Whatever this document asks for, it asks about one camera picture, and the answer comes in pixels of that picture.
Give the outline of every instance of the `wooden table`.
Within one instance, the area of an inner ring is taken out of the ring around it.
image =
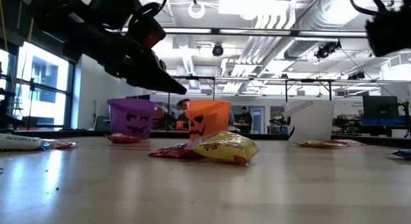
[[[388,159],[391,148],[257,141],[246,168],[147,157],[186,140],[76,140],[0,153],[0,223],[410,223],[410,162]]]

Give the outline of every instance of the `security camera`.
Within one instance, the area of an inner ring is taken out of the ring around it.
[[[224,53],[223,46],[221,44],[215,44],[213,48],[213,56],[219,57]]]

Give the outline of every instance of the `person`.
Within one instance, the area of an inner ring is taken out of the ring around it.
[[[246,107],[241,108],[241,117],[239,120],[240,123],[245,123],[248,125],[240,126],[241,132],[246,132],[249,133],[251,131],[251,124],[252,124],[252,116],[251,114],[247,111]]]
[[[182,110],[182,113],[179,115],[179,117],[177,118],[177,120],[179,121],[188,121],[188,118],[186,117],[186,113],[184,113],[187,108],[187,102],[190,101],[189,99],[182,99],[177,103],[177,110],[180,108],[180,110]]]

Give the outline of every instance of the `blue object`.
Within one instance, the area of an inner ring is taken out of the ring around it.
[[[398,157],[402,157],[404,159],[411,160],[411,150],[398,150],[391,154],[398,156]]]
[[[363,125],[380,125],[380,119],[363,118],[362,124]]]
[[[405,116],[400,116],[396,119],[373,119],[363,118],[363,125],[405,125]]]

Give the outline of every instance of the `candy wrapper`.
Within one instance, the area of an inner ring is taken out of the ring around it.
[[[238,134],[223,131],[186,144],[177,144],[157,150],[149,156],[191,158],[200,155],[246,166],[258,152],[259,148],[254,141]]]
[[[317,140],[307,140],[296,142],[302,147],[312,147],[312,148],[336,148],[336,147],[349,147],[349,146],[365,146],[366,144],[360,143],[353,140],[329,140],[329,141],[317,141]]]
[[[343,147],[342,144],[333,144],[333,143],[326,143],[317,140],[307,140],[307,141],[299,141],[296,142],[299,146],[302,147],[312,147],[312,148],[334,148],[334,147]]]
[[[259,152],[257,144],[242,135],[222,131],[192,142],[193,151],[214,159],[247,165]]]
[[[404,159],[411,160],[411,150],[398,150],[395,151],[394,153],[391,153],[397,157],[402,157]]]
[[[77,144],[78,142],[76,141],[43,139],[40,147],[43,150],[62,150],[66,148],[76,147]]]
[[[142,139],[138,137],[132,137],[129,135],[124,134],[112,134],[106,135],[107,139],[111,141],[111,143],[115,144],[132,144],[142,141]]]
[[[76,146],[75,141],[47,140],[37,137],[23,137],[0,134],[0,151],[55,150]]]
[[[190,142],[184,144],[174,144],[169,147],[161,148],[153,153],[150,153],[150,157],[171,157],[178,159],[192,159],[201,158],[203,156],[195,153],[190,149]]]
[[[347,147],[366,146],[366,144],[363,144],[361,142],[354,141],[354,140],[329,140],[329,141],[325,141],[325,143],[341,144],[342,146],[347,146]]]

